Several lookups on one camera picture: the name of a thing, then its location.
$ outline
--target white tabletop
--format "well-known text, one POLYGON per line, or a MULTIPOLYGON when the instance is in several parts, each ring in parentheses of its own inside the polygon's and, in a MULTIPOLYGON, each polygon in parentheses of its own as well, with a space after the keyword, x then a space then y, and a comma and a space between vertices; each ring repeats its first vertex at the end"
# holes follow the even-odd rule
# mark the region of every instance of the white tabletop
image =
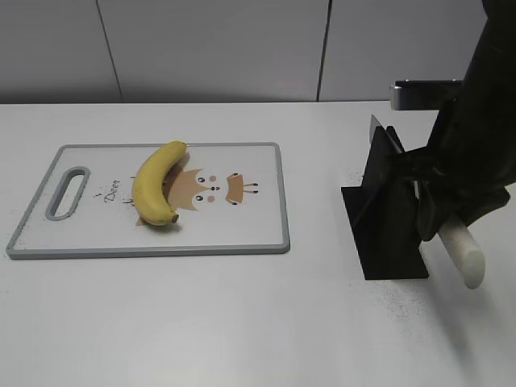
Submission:
POLYGON ((387 102, 0 106, 0 385, 513 385, 516 202, 470 227, 479 289, 438 239, 422 246, 430 279, 365 281, 340 186, 360 182, 370 114, 407 149, 435 119, 387 102), (172 139, 279 143, 290 252, 6 256, 59 146, 172 139))

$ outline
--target gray cutting board border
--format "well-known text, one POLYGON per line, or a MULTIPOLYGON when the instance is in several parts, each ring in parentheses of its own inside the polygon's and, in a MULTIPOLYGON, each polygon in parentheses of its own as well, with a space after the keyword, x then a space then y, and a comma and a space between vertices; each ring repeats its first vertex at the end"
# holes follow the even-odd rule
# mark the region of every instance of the gray cutting board border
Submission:
POLYGON ((161 147, 163 144, 69 144, 57 151, 54 160, 45 173, 40 186, 36 190, 28 208, 25 210, 19 225, 6 247, 7 255, 12 260, 44 260, 44 259, 76 259, 76 258, 129 258, 144 256, 205 256, 205 255, 243 255, 243 254, 283 254, 290 249, 289 224, 286 211, 285 186, 281 167, 280 147, 276 143, 208 143, 187 144, 189 147, 227 147, 227 146, 273 146, 276 153, 277 184, 280 192, 281 230, 283 242, 279 244, 242 244, 214 246, 167 246, 153 248, 78 248, 78 249, 14 249, 34 205, 38 201, 48 178, 56 167, 61 154, 68 148, 129 148, 129 147, 161 147))

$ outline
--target gray wall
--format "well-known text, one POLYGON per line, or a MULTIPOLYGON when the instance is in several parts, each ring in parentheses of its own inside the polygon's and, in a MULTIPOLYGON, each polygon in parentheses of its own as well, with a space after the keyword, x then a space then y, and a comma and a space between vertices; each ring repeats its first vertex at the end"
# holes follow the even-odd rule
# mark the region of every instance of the gray wall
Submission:
MULTIPOLYGON (((0 0, 0 103, 316 99, 328 0, 98 5, 107 41, 95 0, 0 0)), ((481 0, 333 0, 320 99, 461 78, 484 22, 481 0)))
POLYGON ((0 103, 117 102, 92 0, 0 0, 0 103))
POLYGON ((462 79, 480 0, 333 0, 321 101, 388 99, 403 79, 462 79))
POLYGON ((100 0, 124 101, 314 101, 324 0, 100 0))

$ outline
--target black bracket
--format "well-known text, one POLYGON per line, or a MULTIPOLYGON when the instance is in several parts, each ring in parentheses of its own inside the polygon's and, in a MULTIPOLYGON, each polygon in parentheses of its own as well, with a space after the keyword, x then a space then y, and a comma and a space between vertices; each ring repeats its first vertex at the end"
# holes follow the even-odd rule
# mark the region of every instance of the black bracket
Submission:
POLYGON ((414 183, 398 178, 389 162, 400 152, 394 128, 376 127, 362 185, 341 188, 366 280, 428 278, 414 183))

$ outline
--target cutting board handle hole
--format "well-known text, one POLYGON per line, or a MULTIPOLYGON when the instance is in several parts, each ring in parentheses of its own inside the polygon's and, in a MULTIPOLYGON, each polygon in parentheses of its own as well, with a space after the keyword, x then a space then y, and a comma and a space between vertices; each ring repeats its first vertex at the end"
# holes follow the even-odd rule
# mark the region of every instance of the cutting board handle hole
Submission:
POLYGON ((86 167, 73 167, 63 174, 45 212, 48 220, 62 220, 73 214, 88 177, 86 167))

